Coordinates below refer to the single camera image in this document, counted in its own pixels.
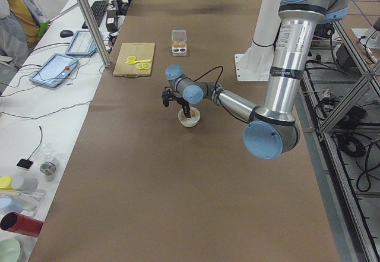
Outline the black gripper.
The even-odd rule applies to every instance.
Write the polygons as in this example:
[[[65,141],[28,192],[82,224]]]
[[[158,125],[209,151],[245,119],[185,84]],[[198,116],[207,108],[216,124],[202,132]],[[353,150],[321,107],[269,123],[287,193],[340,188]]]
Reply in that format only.
[[[191,118],[189,103],[182,97],[176,99],[177,103],[182,106],[183,114],[186,118]]]

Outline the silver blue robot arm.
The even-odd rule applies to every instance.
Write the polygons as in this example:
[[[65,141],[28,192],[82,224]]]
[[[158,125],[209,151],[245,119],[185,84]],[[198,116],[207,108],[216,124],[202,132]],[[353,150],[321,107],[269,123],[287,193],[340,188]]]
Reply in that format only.
[[[339,21],[347,12],[348,0],[280,0],[281,26],[263,105],[224,89],[218,82],[193,81],[179,65],[166,68],[169,86],[163,90],[163,104],[168,106],[171,101],[177,101],[189,118],[191,105],[210,99],[247,123],[243,141],[252,155],[275,159],[299,141],[300,132],[292,109],[315,28]]]

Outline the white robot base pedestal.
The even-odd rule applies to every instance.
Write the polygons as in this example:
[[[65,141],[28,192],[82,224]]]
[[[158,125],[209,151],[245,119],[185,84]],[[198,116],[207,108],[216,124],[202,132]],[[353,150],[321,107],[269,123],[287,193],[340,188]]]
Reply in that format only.
[[[311,20],[304,0],[262,0],[251,47],[235,55],[239,81],[301,79],[311,44]]]

